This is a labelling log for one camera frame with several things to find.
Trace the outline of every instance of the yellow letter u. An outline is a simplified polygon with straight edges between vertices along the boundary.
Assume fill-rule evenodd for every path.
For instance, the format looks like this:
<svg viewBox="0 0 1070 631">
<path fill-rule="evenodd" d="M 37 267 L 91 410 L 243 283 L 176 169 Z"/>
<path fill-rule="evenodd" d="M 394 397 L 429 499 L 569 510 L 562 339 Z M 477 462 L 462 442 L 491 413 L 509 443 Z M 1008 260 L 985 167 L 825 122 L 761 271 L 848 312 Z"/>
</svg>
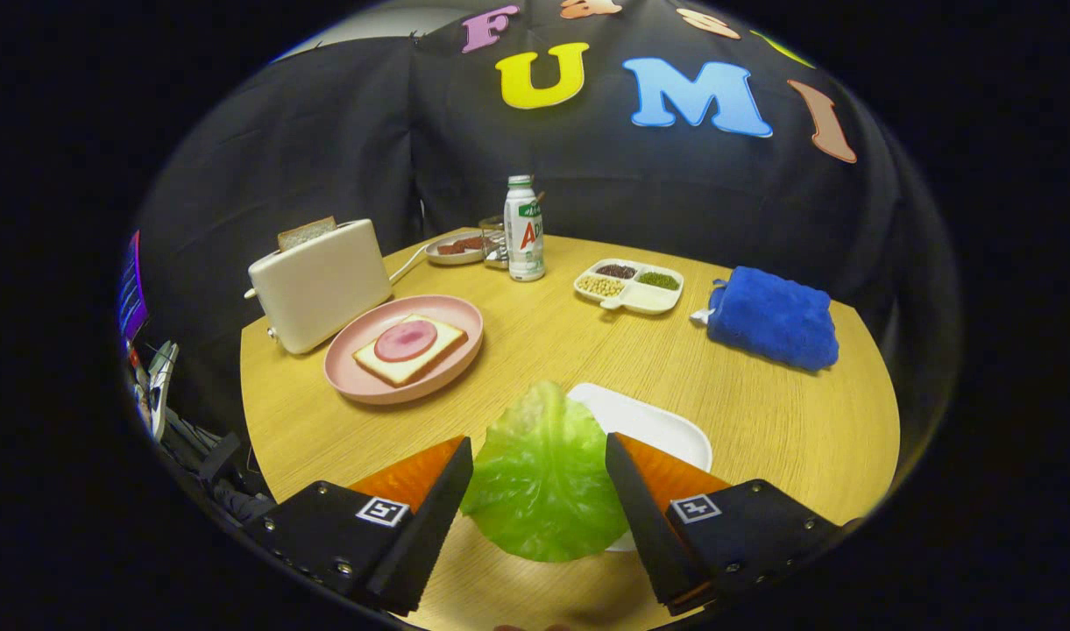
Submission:
<svg viewBox="0 0 1070 631">
<path fill-rule="evenodd" d="M 521 110 L 545 108 L 571 99 L 585 83 L 585 68 L 582 65 L 582 51 L 588 44 L 575 42 L 560 44 L 550 48 L 549 53 L 559 57 L 559 83 L 552 88 L 535 88 L 531 84 L 531 62 L 538 59 L 538 52 L 520 52 L 518 56 L 504 57 L 495 64 L 500 71 L 500 89 L 503 92 L 503 103 Z"/>
</svg>

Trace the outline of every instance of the white toaster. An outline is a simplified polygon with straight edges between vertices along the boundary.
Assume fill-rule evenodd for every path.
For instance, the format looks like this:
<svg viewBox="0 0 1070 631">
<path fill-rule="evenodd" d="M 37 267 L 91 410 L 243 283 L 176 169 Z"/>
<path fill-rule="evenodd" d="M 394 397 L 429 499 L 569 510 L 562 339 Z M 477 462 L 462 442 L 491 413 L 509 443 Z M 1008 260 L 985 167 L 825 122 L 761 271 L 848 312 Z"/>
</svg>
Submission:
<svg viewBox="0 0 1070 631">
<path fill-rule="evenodd" d="M 355 316 L 391 296 L 389 277 L 370 219 L 262 257 L 249 266 L 246 298 L 258 296 L 271 337 L 293 354 L 312 351 Z"/>
</svg>

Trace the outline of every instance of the white tray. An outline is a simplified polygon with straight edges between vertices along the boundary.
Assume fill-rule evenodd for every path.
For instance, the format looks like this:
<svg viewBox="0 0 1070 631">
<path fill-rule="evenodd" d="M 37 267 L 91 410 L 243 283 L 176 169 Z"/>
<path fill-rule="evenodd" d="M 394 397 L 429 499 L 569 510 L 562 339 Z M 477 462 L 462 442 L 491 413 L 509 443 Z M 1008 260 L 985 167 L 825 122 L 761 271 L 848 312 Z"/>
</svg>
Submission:
<svg viewBox="0 0 1070 631">
<path fill-rule="evenodd" d="M 606 266 L 606 264 L 626 264 L 627 266 L 636 270 L 636 275 L 630 279 L 616 279 L 615 276 L 606 276 L 603 274 L 596 273 L 598 268 Z M 640 276 L 646 274 L 647 272 L 656 272 L 674 277 L 675 280 L 678 280 L 678 289 L 664 290 L 663 288 L 655 287 L 655 284 L 644 284 L 636 281 L 636 279 L 639 279 Z M 624 289 L 614 296 L 603 296 L 601 294 L 585 291 L 579 287 L 579 283 L 580 280 L 586 276 L 596 276 L 599 279 L 620 280 L 620 282 L 624 283 Z M 686 281 L 683 280 L 683 275 L 674 270 L 658 267 L 655 264 L 639 263 L 636 260 L 601 259 L 598 262 L 591 264 L 590 268 L 583 272 L 577 279 L 574 279 L 574 291 L 582 294 L 585 298 L 598 301 L 602 308 L 608 308 L 610 311 L 624 307 L 629 311 L 655 316 L 657 313 L 670 311 L 672 307 L 675 307 L 675 304 L 678 303 L 679 296 L 683 295 L 683 284 L 686 284 Z"/>
<path fill-rule="evenodd" d="M 706 434 L 683 416 L 591 383 L 575 385 L 566 398 L 588 407 L 606 434 L 616 431 L 629 435 L 706 473 L 714 464 L 714 448 L 710 448 Z M 635 549 L 631 530 L 608 547 L 610 552 Z"/>
</svg>

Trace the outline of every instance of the blue cloth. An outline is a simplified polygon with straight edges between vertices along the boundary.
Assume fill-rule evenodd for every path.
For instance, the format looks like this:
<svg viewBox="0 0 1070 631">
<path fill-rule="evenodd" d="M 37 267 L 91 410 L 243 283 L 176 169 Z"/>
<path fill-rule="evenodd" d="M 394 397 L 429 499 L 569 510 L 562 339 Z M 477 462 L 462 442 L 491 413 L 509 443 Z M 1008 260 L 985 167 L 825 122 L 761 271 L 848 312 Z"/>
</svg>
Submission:
<svg viewBox="0 0 1070 631">
<path fill-rule="evenodd" d="M 751 267 L 715 283 L 722 287 L 709 295 L 709 339 L 807 371 L 839 360 L 827 292 Z"/>
</svg>

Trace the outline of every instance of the blue letter m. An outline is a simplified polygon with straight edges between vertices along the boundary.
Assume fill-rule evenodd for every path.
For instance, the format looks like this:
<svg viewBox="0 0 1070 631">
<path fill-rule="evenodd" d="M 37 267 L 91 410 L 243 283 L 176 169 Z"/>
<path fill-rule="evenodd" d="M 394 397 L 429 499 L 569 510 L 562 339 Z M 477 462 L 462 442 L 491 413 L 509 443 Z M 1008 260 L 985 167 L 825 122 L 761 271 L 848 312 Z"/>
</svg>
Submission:
<svg viewBox="0 0 1070 631">
<path fill-rule="evenodd" d="M 663 108 L 667 95 L 687 123 L 702 124 L 710 101 L 718 99 L 718 114 L 709 120 L 716 128 L 763 138 L 773 135 L 770 125 L 760 119 L 752 92 L 748 91 L 748 70 L 742 66 L 710 61 L 702 66 L 694 82 L 655 57 L 624 61 L 624 67 L 636 73 L 640 87 L 640 111 L 631 116 L 635 124 L 643 127 L 674 124 L 675 116 Z"/>
</svg>

